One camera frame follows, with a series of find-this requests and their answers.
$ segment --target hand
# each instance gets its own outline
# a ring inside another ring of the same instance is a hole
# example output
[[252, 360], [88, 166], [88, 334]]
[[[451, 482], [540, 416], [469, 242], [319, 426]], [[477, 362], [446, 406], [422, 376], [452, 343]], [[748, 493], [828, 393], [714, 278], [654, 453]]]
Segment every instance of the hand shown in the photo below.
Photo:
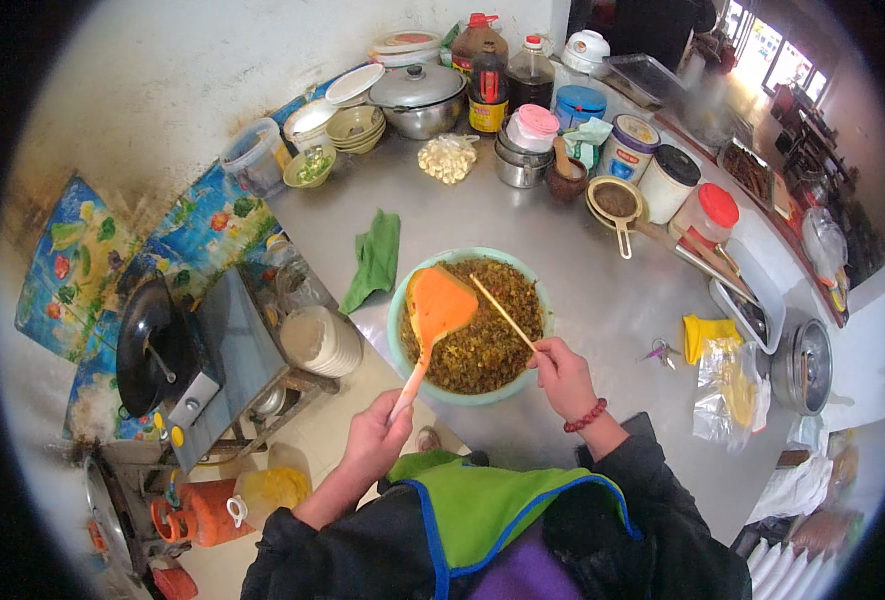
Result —
[[[592, 390], [589, 365], [559, 338], [539, 340], [539, 351], [529, 360], [529, 368], [539, 368], [539, 387], [546, 391], [549, 404], [560, 417], [573, 423], [595, 408], [599, 399]], [[604, 412], [579, 430], [593, 460], [601, 460], [628, 438], [628, 433]]]
[[538, 385], [546, 391], [553, 410], [570, 423], [584, 417], [599, 401], [588, 363], [559, 338], [538, 340], [535, 347], [539, 352], [527, 366], [539, 369]]
[[412, 406], [404, 408], [391, 427], [387, 425], [401, 392], [383, 391], [349, 425], [349, 439], [337, 469], [361, 477], [367, 488], [392, 469], [412, 433]]

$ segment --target purple shirt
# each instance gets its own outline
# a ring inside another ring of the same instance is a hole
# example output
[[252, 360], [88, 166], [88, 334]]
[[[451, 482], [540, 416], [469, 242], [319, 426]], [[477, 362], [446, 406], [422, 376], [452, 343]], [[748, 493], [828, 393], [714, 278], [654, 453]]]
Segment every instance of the purple shirt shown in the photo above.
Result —
[[496, 555], [469, 594], [469, 600], [491, 598], [581, 600], [572, 576], [542, 541], [541, 518]]

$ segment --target black jacket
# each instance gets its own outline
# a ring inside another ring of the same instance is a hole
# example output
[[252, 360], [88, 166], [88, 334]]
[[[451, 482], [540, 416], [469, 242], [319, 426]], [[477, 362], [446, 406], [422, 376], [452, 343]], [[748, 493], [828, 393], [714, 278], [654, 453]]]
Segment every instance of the black jacket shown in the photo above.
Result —
[[[601, 486], [574, 486], [543, 515], [543, 540], [586, 598], [750, 598], [746, 562], [714, 540], [695, 500], [653, 440], [632, 436], [591, 469], [622, 489], [644, 538], [596, 509]], [[242, 600], [432, 598], [418, 493], [390, 487], [362, 509], [316, 532], [288, 509], [269, 517]], [[454, 580], [450, 598], [472, 590], [484, 570]]]

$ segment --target mortar and pestle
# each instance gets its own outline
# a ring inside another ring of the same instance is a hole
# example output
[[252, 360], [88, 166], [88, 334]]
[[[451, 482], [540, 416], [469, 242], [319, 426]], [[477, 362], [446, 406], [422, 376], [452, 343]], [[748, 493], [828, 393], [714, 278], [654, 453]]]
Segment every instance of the mortar and pestle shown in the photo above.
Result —
[[560, 205], [568, 205], [585, 191], [589, 177], [581, 162], [566, 155], [562, 137], [556, 136], [553, 148], [556, 150], [556, 163], [546, 170], [546, 182], [553, 200]]

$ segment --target yellow rubber glove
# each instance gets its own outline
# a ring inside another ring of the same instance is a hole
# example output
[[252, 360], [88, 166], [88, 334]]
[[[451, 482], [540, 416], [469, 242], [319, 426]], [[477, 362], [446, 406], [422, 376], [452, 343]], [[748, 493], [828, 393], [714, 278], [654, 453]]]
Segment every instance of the yellow rubber glove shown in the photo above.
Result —
[[699, 361], [703, 340], [734, 338], [739, 344], [743, 342], [742, 336], [736, 331], [736, 323], [731, 318], [705, 320], [689, 315], [682, 317], [682, 323], [685, 325], [685, 362], [690, 365]]

